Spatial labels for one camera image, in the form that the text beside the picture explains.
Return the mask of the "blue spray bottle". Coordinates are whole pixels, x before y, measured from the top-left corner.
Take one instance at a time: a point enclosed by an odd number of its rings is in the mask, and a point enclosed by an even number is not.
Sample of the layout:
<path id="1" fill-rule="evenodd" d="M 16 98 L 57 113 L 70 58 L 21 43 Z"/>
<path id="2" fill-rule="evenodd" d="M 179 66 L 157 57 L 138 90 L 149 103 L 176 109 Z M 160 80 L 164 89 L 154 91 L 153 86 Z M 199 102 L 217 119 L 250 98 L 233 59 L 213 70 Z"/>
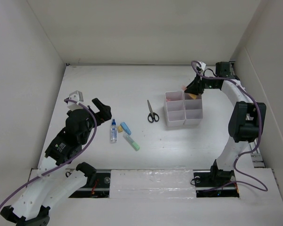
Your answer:
<path id="1" fill-rule="evenodd" d="M 112 120 L 111 122 L 111 127 L 110 127 L 110 141 L 112 143 L 115 143 L 117 141 L 117 126 L 116 126 L 116 121 L 115 119 Z"/>

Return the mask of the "green highlighter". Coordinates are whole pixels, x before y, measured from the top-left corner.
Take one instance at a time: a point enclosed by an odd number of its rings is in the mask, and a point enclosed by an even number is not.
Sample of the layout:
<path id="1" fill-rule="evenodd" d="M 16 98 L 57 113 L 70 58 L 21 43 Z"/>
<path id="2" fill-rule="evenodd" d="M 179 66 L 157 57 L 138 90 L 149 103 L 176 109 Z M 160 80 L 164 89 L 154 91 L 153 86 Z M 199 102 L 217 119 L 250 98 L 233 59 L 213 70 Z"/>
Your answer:
<path id="1" fill-rule="evenodd" d="M 125 140 L 133 147 L 135 151 L 139 151 L 140 146 L 127 133 L 123 134 Z"/>

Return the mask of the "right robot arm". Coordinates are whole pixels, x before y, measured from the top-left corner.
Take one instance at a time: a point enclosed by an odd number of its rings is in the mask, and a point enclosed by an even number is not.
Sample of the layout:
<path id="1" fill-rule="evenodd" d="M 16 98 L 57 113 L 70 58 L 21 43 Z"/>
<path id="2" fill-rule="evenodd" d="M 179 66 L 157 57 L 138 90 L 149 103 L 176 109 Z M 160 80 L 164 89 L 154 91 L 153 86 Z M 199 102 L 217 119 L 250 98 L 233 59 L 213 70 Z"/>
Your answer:
<path id="1" fill-rule="evenodd" d="M 216 63 L 216 72 L 205 75 L 203 62 L 193 60 L 191 67 L 196 73 L 186 87 L 186 94 L 202 95 L 205 89 L 219 89 L 234 106 L 228 124 L 229 139 L 220 156 L 215 159 L 210 172 L 200 177 L 206 192 L 237 184 L 235 172 L 240 157 L 255 152 L 261 141 L 266 115 L 266 105 L 257 102 L 242 86 L 240 79 L 231 71 L 229 62 Z"/>

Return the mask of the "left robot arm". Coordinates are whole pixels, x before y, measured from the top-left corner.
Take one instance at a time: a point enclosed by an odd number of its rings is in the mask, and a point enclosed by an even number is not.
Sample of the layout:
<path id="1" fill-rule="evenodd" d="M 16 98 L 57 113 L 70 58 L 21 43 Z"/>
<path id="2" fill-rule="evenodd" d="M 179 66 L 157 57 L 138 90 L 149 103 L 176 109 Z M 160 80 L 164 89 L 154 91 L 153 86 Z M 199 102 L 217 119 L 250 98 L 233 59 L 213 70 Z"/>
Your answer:
<path id="1" fill-rule="evenodd" d="M 68 165 L 91 144 L 97 127 L 111 120 L 111 108 L 97 98 L 92 100 L 99 110 L 97 113 L 72 97 L 64 101 L 69 107 L 65 126 L 46 149 L 37 176 L 13 192 L 16 194 L 25 189 L 16 202 L 5 205 L 10 199 L 7 197 L 0 205 L 0 215 L 17 226 L 46 226 L 54 207 L 77 189 L 83 186 L 89 187 L 95 183 L 96 169 L 82 162 L 67 179 L 54 188 Z"/>

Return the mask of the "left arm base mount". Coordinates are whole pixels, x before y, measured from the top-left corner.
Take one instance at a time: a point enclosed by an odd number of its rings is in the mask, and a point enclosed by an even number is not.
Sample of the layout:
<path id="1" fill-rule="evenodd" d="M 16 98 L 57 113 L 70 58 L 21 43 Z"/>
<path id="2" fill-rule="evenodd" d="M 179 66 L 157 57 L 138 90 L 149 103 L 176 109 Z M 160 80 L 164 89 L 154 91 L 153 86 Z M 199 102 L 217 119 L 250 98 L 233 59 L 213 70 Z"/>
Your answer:
<path id="1" fill-rule="evenodd" d="M 74 170 L 83 170 L 87 173 L 86 184 L 77 189 L 69 198 L 108 198 L 111 182 L 111 170 L 97 170 L 86 162 L 77 165 L 76 168 L 67 168 L 65 176 L 68 178 Z"/>

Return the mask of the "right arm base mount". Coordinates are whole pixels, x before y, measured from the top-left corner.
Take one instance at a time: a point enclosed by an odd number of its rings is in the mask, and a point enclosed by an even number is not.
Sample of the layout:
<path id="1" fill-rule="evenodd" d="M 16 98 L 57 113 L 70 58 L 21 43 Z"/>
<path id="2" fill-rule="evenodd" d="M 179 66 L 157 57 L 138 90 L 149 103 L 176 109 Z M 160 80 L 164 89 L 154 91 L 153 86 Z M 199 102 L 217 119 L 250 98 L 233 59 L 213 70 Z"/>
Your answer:
<path id="1" fill-rule="evenodd" d="M 196 171 L 193 175 L 194 178 L 191 180 L 191 184 L 195 185 L 197 198 L 240 197 L 235 183 L 224 186 L 235 181 L 234 174 L 225 177 L 214 177 L 210 172 Z"/>

